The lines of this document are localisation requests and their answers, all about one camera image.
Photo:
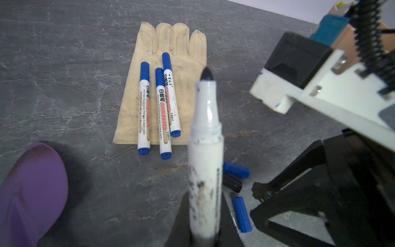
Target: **marker nib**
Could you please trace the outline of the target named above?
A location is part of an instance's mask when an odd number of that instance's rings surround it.
[[[211,73],[211,71],[209,70],[208,67],[203,69],[203,72],[201,73],[200,80],[201,81],[203,81],[203,80],[214,81],[213,74]]]

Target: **purple plastic scoop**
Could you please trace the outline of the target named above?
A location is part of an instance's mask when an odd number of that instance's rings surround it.
[[[59,154],[35,142],[0,187],[0,239],[10,247],[36,246],[66,204],[68,183]]]

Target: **blue marker cap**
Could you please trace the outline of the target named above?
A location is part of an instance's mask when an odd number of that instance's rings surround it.
[[[250,176],[250,169],[228,162],[224,163],[224,172],[241,178],[248,178]]]
[[[250,218],[248,217],[243,197],[234,198],[232,201],[233,205],[235,206],[236,217],[237,222],[239,223],[240,231],[242,233],[251,232],[252,227],[250,223]]]
[[[165,86],[165,79],[163,78],[163,69],[157,68],[155,70],[156,86]]]
[[[147,80],[149,81],[149,63],[142,62],[140,67],[140,81]]]
[[[160,156],[162,156],[162,160],[171,159],[171,152],[161,153]]]
[[[147,147],[139,148],[139,155],[148,155],[149,150],[150,150],[150,149],[147,148]]]
[[[171,70],[170,55],[167,52],[162,54],[163,70]]]
[[[180,137],[180,136],[181,136],[181,130],[173,130],[173,131],[171,132],[171,136],[172,136],[173,138]]]

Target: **blue-capped marker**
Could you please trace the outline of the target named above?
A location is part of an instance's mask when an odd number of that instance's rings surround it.
[[[248,217],[246,205],[243,197],[237,197],[232,199],[233,205],[235,206],[237,222],[239,223],[240,232],[246,233],[251,232],[252,227],[250,218]]]
[[[171,143],[169,120],[167,115],[165,83],[163,79],[163,69],[157,68],[155,70],[155,76],[159,120],[159,150],[162,160],[168,160],[171,158]]]
[[[235,175],[236,177],[248,178],[250,176],[250,170],[248,168],[238,166],[232,163],[224,163],[224,172]]]
[[[177,100],[175,98],[173,71],[171,70],[170,55],[165,52],[162,54],[163,76],[166,88],[167,111],[169,113],[169,124],[171,136],[173,138],[181,136],[181,124],[178,115]]]
[[[139,151],[139,155],[147,155],[150,151],[149,63],[147,62],[142,62],[140,67],[139,99],[139,130],[137,149]]]

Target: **green object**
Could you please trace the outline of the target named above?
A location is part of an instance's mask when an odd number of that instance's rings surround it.
[[[338,4],[336,4],[336,7],[337,7],[337,8],[340,8],[343,4],[344,4],[344,2],[341,1],[341,2],[339,2]]]

